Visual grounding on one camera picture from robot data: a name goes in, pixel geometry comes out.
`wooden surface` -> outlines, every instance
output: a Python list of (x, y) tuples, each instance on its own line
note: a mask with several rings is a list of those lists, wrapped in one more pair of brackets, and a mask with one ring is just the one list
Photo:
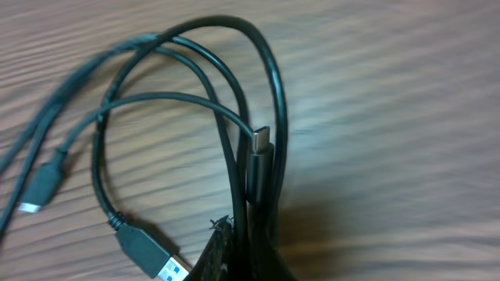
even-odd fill
[[(194, 17), (243, 16), (282, 69), (290, 149), (280, 251), (300, 279), (500, 279), (500, 2), (495, 0), (0, 2), (0, 152), (68, 73), (134, 34)], [(272, 98), (252, 46), (234, 31), (187, 34), (241, 81), (253, 125)], [(196, 55), (221, 101), (221, 75)], [(40, 162), (100, 102), (126, 60), (108, 64), (64, 112)], [(205, 96), (195, 76), (152, 56), (125, 95)], [(0, 252), (0, 280), (146, 280), (120, 251), (93, 195), (89, 140), (51, 205), (18, 214)], [(119, 110), (108, 132), (116, 203), (157, 222), (196, 262), (210, 219), (231, 212), (213, 115), (149, 102)], [(4, 176), (5, 204), (19, 162)]]

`wood grain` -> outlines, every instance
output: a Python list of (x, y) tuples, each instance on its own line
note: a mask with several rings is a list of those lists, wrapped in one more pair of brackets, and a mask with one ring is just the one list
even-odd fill
[[(221, 13), (252, 21), (283, 72), (291, 128), (280, 251), (298, 278), (498, 280), (495, 0), (3, 0), (0, 152), (93, 54)], [(263, 67), (247, 40), (217, 28), (187, 36), (234, 71), (253, 124), (273, 124)], [(221, 75), (188, 54), (222, 103), (236, 109)], [(127, 57), (100, 70), (59, 118), (40, 162), (98, 106)], [(188, 69), (154, 55), (124, 94), (167, 90), (205, 96)], [(39, 214), (16, 215), (0, 252), (0, 280), (147, 279), (120, 251), (93, 195), (90, 136), (72, 151), (72, 176), (54, 202)], [(116, 203), (157, 222), (195, 263), (209, 220), (231, 213), (212, 113), (174, 101), (132, 105), (113, 114), (108, 144)], [(22, 159), (2, 177), (2, 205)]]

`black cable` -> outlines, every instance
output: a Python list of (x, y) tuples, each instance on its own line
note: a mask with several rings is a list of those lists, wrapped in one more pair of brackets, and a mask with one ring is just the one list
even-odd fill
[[(274, 157), (273, 166), (273, 176), (272, 176), (272, 187), (270, 195), (266, 198), (266, 208), (268, 212), (272, 214), (277, 208), (277, 201), (279, 199), (279, 194), (281, 191), (281, 186), (283, 183), (284, 169), (286, 164), (286, 151), (288, 142), (288, 114), (286, 106), (286, 98), (284, 95), (283, 84), (280, 78), (280, 72), (277, 66), (277, 62), (273, 57), (269, 45), (267, 44), (265, 38), (260, 34), (260, 32), (249, 22), (233, 17), (233, 16), (208, 16), (205, 18), (188, 21), (186, 23), (177, 25), (163, 34), (160, 34), (158, 38), (151, 44), (148, 44), (145, 48), (136, 52), (136, 55), (129, 60), (129, 62), (119, 71), (115, 78), (115, 82), (109, 87), (105, 94), (105, 101), (110, 100), (117, 93), (121, 84), (124, 82), (128, 73), (150, 52), (155, 50), (161, 44), (172, 39), (183, 32), (189, 30), (197, 29), (199, 27), (229, 27), (239, 30), (245, 34), (250, 41), (255, 45), (259, 52), (259, 55), (266, 68), (266, 73), (270, 82), (270, 86), (273, 93), (275, 114), (276, 114), (276, 153)], [(94, 145), (97, 146), (99, 143), (104, 141), (105, 122), (99, 123), (96, 130)], [(231, 187), (231, 197), (233, 199), (233, 213), (234, 213), (234, 228), (235, 236), (237, 241), (237, 257), (246, 259), (248, 257), (248, 231), (246, 225), (246, 203), (245, 196), (243, 195), (243, 190), (238, 187), (239, 180), (234, 171), (232, 171), (232, 165), (229, 165), (228, 160), (228, 174), (230, 175), (230, 187)]]
[(68, 151), (71, 148), (71, 145), (78, 138), (80, 133), (91, 123), (95, 122), (95, 119), (103, 113), (109, 112), (113, 108), (118, 108), (123, 105), (128, 105), (138, 101), (150, 101), (155, 99), (172, 99), (177, 101), (186, 101), (190, 103), (194, 103), (197, 105), (204, 106), (206, 108), (212, 109), (214, 112), (219, 113), (222, 116), (227, 117), (229, 120), (233, 121), (236, 125), (238, 125), (248, 138), (251, 138), (253, 135), (252, 128), (241, 120), (240, 116), (235, 112), (231, 111), (227, 107), (215, 103), (213, 101), (207, 100), (206, 98), (201, 98), (199, 96), (195, 96), (193, 94), (183, 94), (177, 92), (150, 92), (150, 93), (142, 93), (136, 94), (132, 97), (122, 98), (120, 100), (116, 100), (110, 102), (106, 105), (103, 105), (101, 108), (94, 110), (89, 113), (85, 118), (83, 118), (71, 131), (68, 133), (66, 140), (59, 147), (60, 151)]
[[(199, 44), (194, 43), (185, 38), (174, 38), (174, 40), (180, 42), (180, 44), (185, 45), (194, 51), (198, 52), (203, 57), (207, 58), (226, 78), (231, 88), (234, 90), (234, 94), (238, 101), (238, 108), (240, 111), (240, 117), (245, 122), (248, 123), (248, 109), (246, 105), (245, 96), (243, 95), (243, 90), (241, 89), (238, 81), (229, 70), (227, 66), (213, 53), (208, 51), (206, 48), (202, 47)], [(217, 101), (215, 90), (213, 89), (212, 84), (210, 83), (208, 77), (205, 73), (199, 68), (199, 66), (194, 63), (191, 59), (182, 55), (179, 52), (174, 50), (170, 50), (168, 48), (157, 48), (156, 52), (161, 55), (168, 56), (172, 59), (176, 59), (177, 61), (183, 63), (185, 66), (190, 68), (193, 73), (200, 79), (202, 82), (207, 95), (214, 102)], [(229, 139), (227, 137), (227, 131), (223, 124), (223, 120), (221, 119), (218, 123), (218, 129), (220, 134), (225, 134), (226, 136), (221, 136), (222, 139), (227, 139), (226, 142), (223, 142), (224, 155), (226, 156), (227, 163), (231, 163), (234, 160), (234, 156), (232, 155), (232, 149), (229, 144)], [(115, 210), (112, 203), (109, 201), (105, 194), (105, 188), (102, 181), (101, 169), (105, 167), (105, 128), (107, 126), (107, 116), (100, 117), (100, 125), (98, 126), (97, 136), (95, 138), (94, 149), (92, 150), (92, 158), (91, 158), (91, 172), (92, 172), (92, 183), (95, 190), (96, 197), (98, 199), (99, 204), (101, 205), (103, 211), (109, 217), (110, 221), (113, 221), (117, 215), (120, 215), (119, 212)], [(243, 179), (245, 178), (245, 167), (246, 167), (246, 148), (248, 146), (248, 140), (240, 135), (238, 150), (237, 150), (237, 167), (239, 176)]]
[[(199, 27), (215, 26), (229, 27), (239, 30), (250, 39), (250, 41), (258, 50), (261, 60), (265, 66), (266, 74), (268, 76), (273, 94), (276, 115), (276, 148), (264, 149), (262, 151), (253, 151), (252, 158), (250, 159), (250, 162), (252, 163), (252, 167), (250, 169), (254, 169), (255, 167), (258, 168), (258, 166), (254, 165), (255, 162), (252, 162), (254, 161), (254, 159), (260, 159), (259, 161), (263, 159), (269, 159), (269, 167), (272, 167), (273, 170), (269, 176), (269, 186), (267, 184), (267, 181), (265, 180), (267, 178), (266, 175), (252, 173), (252, 175), (255, 175), (255, 177), (264, 180), (259, 181), (259, 183), (261, 188), (266, 188), (266, 190), (265, 192), (260, 193), (263, 194), (262, 200), (259, 202), (259, 205), (256, 205), (257, 208), (255, 209), (255, 220), (251, 222), (253, 236), (251, 250), (249, 249), (250, 243), (248, 241), (247, 230), (245, 177), (247, 176), (246, 159), (249, 147), (248, 144), (250, 143), (247, 137), (254, 137), (254, 132), (248, 125), (249, 116), (245, 96), (243, 95), (243, 90), (241, 89), (238, 81), (231, 73), (229, 68), (227, 68), (227, 66), (212, 52), (193, 41), (177, 36), (182, 34), (183, 32), (197, 29)], [(231, 89), (233, 90), (238, 103), (238, 110), (241, 116), (236, 115), (236, 113), (218, 103), (217, 96), (208, 78), (194, 62), (178, 52), (162, 48), (161, 45), (166, 42), (173, 42), (174, 44), (179, 44), (184, 47), (190, 48), (191, 50), (197, 52), (202, 57), (211, 62), (223, 74)], [(9, 223), (10, 218), (12, 217), (13, 210), (16, 207), (17, 202), (19, 201), (20, 195), (23, 193), (23, 186), (30, 174), (34, 161), (38, 156), (38, 152), (40, 151), (45, 135), (50, 129), (54, 120), (57, 118), (58, 114), (64, 109), (64, 107), (70, 102), (70, 100), (76, 95), (76, 93), (87, 83), (90, 75), (105, 60), (114, 55), (118, 55), (129, 50), (136, 50), (137, 52), (135, 56), (132, 57), (120, 70), (120, 72), (116, 76), (116, 79), (114, 80), (110, 88), (106, 91), (105, 97), (103, 98), (102, 107), (88, 115), (78, 126), (76, 126), (70, 132), (70, 135), (68, 136), (65, 144), (56, 151), (55, 157), (52, 159), (52, 162), (49, 163), (49, 165), (44, 165), (43, 169), (39, 170), (39, 173), (34, 176), (34, 178), (36, 179), (44, 179), (39, 180), (43, 183), (42, 186), (45, 184), (45, 187), (49, 187), (49, 190), (45, 191), (44, 201), (48, 202), (50, 194), (47, 195), (47, 193), (55, 193), (54, 190), (56, 190), (56, 186), (59, 185), (64, 178), (64, 172), (61, 170), (61, 168), (66, 157), (66, 151), (70, 148), (71, 144), (77, 139), (77, 136), (86, 126), (97, 121), (91, 170), (95, 193), (98, 197), (99, 203), (103, 207), (105, 213), (109, 216), (109, 223), (117, 231), (116, 235), (120, 241), (120, 244), (123, 250), (129, 255), (129, 257), (132, 258), (134, 262), (136, 262), (136, 264), (139, 265), (151, 277), (165, 277), (165, 273), (163, 272), (163, 270), (167, 270), (167, 265), (170, 262), (178, 262), (177, 258), (171, 255), (173, 252), (169, 253), (168, 250), (166, 251), (167, 248), (159, 245), (157, 243), (159, 242), (159, 240), (151, 237), (150, 232), (146, 229), (142, 229), (141, 227), (130, 224), (125, 217), (123, 217), (113, 208), (113, 205), (105, 194), (100, 174), (100, 168), (105, 165), (105, 128), (107, 125), (107, 120), (109, 118), (108, 112), (112, 108), (129, 104), (131, 102), (157, 98), (170, 98), (180, 101), (194, 102), (212, 109), (216, 117), (217, 129), (219, 131), (224, 157), (226, 159), (228, 176), (230, 180), (231, 197), (233, 201), (234, 242), (236, 251), (231, 255), (231, 257), (235, 260), (232, 262), (234, 262), (234, 265), (236, 266), (238, 279), (249, 279), (256, 276), (258, 278), (261, 278), (262, 280), (274, 280), (278, 276), (278, 279), (293, 279), (293, 276), (290, 274), (290, 272), (287, 271), (286, 266), (283, 265), (279, 254), (276, 252), (276, 250), (273, 249), (273, 244), (271, 242), (273, 238), (272, 228), (277, 214), (277, 202), (279, 200), (280, 190), (283, 184), (284, 168), (286, 164), (288, 116), (284, 89), (280, 78), (277, 62), (273, 57), (270, 47), (266, 43), (264, 37), (249, 22), (232, 16), (209, 16), (206, 18), (192, 20), (187, 23), (177, 25), (160, 35), (146, 34), (140, 37), (136, 37), (132, 41), (118, 44), (114, 49), (98, 55), (96, 58), (92, 59), (90, 62), (86, 63), (84, 66), (78, 69), (72, 76), (70, 76), (70, 78), (60, 88), (58, 88), (58, 90), (52, 95), (52, 97), (45, 103), (41, 111), (35, 116), (34, 121), (27, 125), (26, 129), (21, 134), (20, 139), (13, 145), (12, 149), (0, 162), (0, 173), (2, 173), (16, 156), (16, 154), (20, 151), (20, 149), (22, 149), (25, 143), (27, 143), (27, 141), (33, 136), (33, 140), (31, 141), (27, 157), (21, 169), (20, 176), (16, 182), (14, 191), (11, 194), (5, 211), (2, 214), (2, 218), (0, 219), (0, 239), (2, 238), (3, 233), (5, 233), (6, 227)], [(162, 92), (140, 94), (130, 98), (124, 98), (118, 101), (114, 101), (116, 96), (118, 95), (118, 90), (121, 84), (126, 79), (128, 73), (130, 73), (130, 71), (150, 52), (158, 52), (160, 54), (167, 55), (188, 66), (191, 70), (193, 70), (193, 72), (202, 82), (210, 100), (189, 94)], [(234, 159), (233, 151), (230, 146), (226, 127), (224, 126), (223, 116), (231, 119), (241, 128), (236, 161)], [(30, 196), (30, 198), (37, 198), (37, 196), (33, 196), (33, 193), (31, 193), (31, 195), (32, 196)], [(204, 253), (206, 253), (207, 251), (211, 251), (209, 250), (211, 249), (211, 247), (212, 245), (207, 244), (207, 248)], [(157, 259), (152, 260), (150, 255), (151, 253), (156, 253)], [(255, 275), (252, 275), (249, 271), (250, 261), (256, 262), (256, 264), (254, 265), (255, 267), (253, 268), (257, 270), (257, 272), (255, 272)], [(204, 267), (204, 265), (197, 265), (195, 268), (203, 269)], [(196, 274), (188, 277), (188, 279), (192, 280), (193, 278), (196, 278), (196, 276), (199, 276), (199, 272), (196, 272)]]
[(34, 161), (38, 156), (43, 140), (59, 113), (88, 82), (91, 74), (94, 73), (95, 70), (104, 62), (125, 51), (135, 50), (141, 47), (144, 43), (155, 40), (155, 38), (155, 34), (139, 35), (128, 41), (117, 44), (107, 52), (96, 55), (89, 62), (85, 63), (82, 67), (73, 72), (73, 74), (71, 74), (45, 102), (41, 110), (33, 118), (33, 121), (26, 125), (20, 137), (15, 141), (14, 145), (0, 161), (0, 175), (2, 175), (24, 145), (32, 136), (34, 136), (28, 149), (25, 162), (21, 168), (20, 176), (18, 177), (4, 212), (2, 213), (2, 217), (0, 218), (0, 241), (5, 235), (9, 222), (16, 209), (16, 204), (23, 193), (24, 183), (29, 176), (29, 171), (33, 168)]

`usb cable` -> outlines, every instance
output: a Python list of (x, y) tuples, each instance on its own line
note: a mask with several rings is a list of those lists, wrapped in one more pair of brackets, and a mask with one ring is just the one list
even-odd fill
[[(249, 126), (250, 118), (244, 92), (222, 60), (201, 45), (180, 37), (184, 32), (202, 27), (228, 27), (239, 30), (255, 45), (265, 66), (273, 94), (275, 145), (270, 143), (269, 127), (253, 130)], [(189, 48), (213, 64), (233, 90), (239, 114), (220, 105), (209, 78), (200, 67), (187, 56), (162, 47), (167, 42)], [(135, 54), (116, 75), (104, 95), (101, 108), (84, 117), (69, 132), (64, 143), (58, 146), (52, 159), (32, 172), (45, 136), (59, 113), (91, 79), (96, 69), (113, 56), (129, 51)], [(190, 68), (201, 81), (209, 99), (177, 92), (152, 92), (119, 98), (119, 89), (128, 74), (152, 52), (169, 56)], [(186, 101), (212, 109), (227, 163), (233, 218), (225, 217), (214, 222), (212, 237), (192, 269), (182, 262), (177, 248), (154, 225), (126, 217), (117, 211), (108, 199), (102, 181), (102, 172), (105, 172), (105, 130), (110, 111), (130, 103), (153, 99)], [(224, 117), (240, 127), (236, 159), (230, 146)], [(280, 261), (279, 256), (269, 259), (268, 265), (261, 265), (259, 257), (262, 252), (272, 254), (267, 248), (273, 247), (273, 244), (261, 243), (263, 249), (255, 249), (254, 238), (249, 239), (250, 233), (263, 241), (275, 238), (270, 229), (276, 226), (277, 202), (283, 183), (288, 142), (287, 105), (280, 71), (269, 45), (253, 25), (233, 16), (208, 16), (191, 20), (162, 34), (144, 34), (120, 43), (77, 69), (41, 107), (17, 142), (0, 160), (0, 173), (3, 173), (26, 143), (30, 143), (16, 185), (0, 218), (0, 239), (6, 233), (16, 206), (19, 205), (20, 211), (36, 213), (50, 203), (64, 179), (70, 176), (69, 171), (65, 170), (65, 161), (71, 153), (73, 142), (81, 131), (92, 123), (96, 123), (91, 158), (91, 179), (96, 198), (103, 212), (109, 217), (109, 225), (116, 231), (116, 239), (123, 252), (146, 275), (169, 281), (281, 279), (276, 275), (270, 276), (267, 271), (267, 268), (273, 267), (274, 260)], [(27, 184), (30, 174), (33, 175)], [(250, 210), (247, 210), (247, 203), (251, 205)], [(252, 214), (252, 221), (247, 219), (248, 211)]]

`cable bundle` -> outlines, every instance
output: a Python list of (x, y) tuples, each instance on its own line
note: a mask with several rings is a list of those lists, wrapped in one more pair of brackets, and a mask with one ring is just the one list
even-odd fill
[[(224, 62), (200, 44), (179, 37), (184, 32), (201, 27), (228, 27), (239, 30), (255, 45), (265, 66), (273, 94), (276, 118), (275, 146), (268, 144), (269, 128), (254, 131), (250, 127), (248, 107), (243, 90)], [(162, 47), (162, 44), (167, 42), (191, 49), (207, 59), (222, 73), (234, 92), (239, 115), (219, 104), (209, 78), (196, 63), (179, 52)], [(91, 79), (91, 75), (96, 69), (113, 56), (129, 51), (133, 51), (135, 54), (118, 72), (106, 91), (102, 99), (102, 107), (84, 117), (69, 132), (66, 141), (55, 150), (52, 160), (34, 172), (33, 180), (25, 188), (45, 135), (59, 113)], [(127, 75), (152, 52), (176, 59), (189, 67), (202, 82), (209, 99), (177, 92), (143, 93), (119, 99), (118, 90)], [(101, 172), (105, 165), (105, 130), (110, 111), (122, 105), (152, 99), (187, 101), (212, 109), (226, 159), (234, 221), (222, 218), (214, 223), (216, 231), (214, 231), (214, 235), (212, 235), (191, 273), (189, 273), (188, 267), (175, 255), (175, 247), (163, 241), (161, 237), (158, 238), (157, 231), (152, 227), (133, 222), (113, 207), (105, 193), (102, 181)], [(223, 117), (240, 127), (236, 158), (230, 146)], [(107, 52), (95, 56), (76, 70), (42, 106), (33, 121), (28, 123), (19, 139), (0, 161), (0, 173), (3, 173), (24, 145), (30, 142), (27, 157), (24, 159), (16, 185), (0, 220), (0, 239), (5, 235), (9, 221), (19, 203), (20, 208), (25, 212), (37, 212), (40, 207), (50, 202), (64, 180), (63, 166), (71, 145), (81, 131), (92, 123), (96, 123), (91, 157), (91, 178), (95, 195), (102, 210), (109, 217), (110, 226), (116, 230), (116, 237), (123, 251), (146, 274), (152, 278), (158, 276), (164, 280), (209, 280), (214, 279), (214, 276), (217, 276), (217, 279), (234, 280), (288, 279), (289, 273), (286, 267), (280, 264), (279, 255), (271, 243), (287, 155), (287, 105), (276, 59), (264, 37), (253, 25), (232, 16), (209, 16), (191, 20), (172, 27), (162, 34), (144, 34), (119, 43)], [(251, 222), (247, 219), (247, 201), (252, 206)], [(230, 256), (227, 258), (228, 261), (220, 260), (220, 257), (224, 255)]]

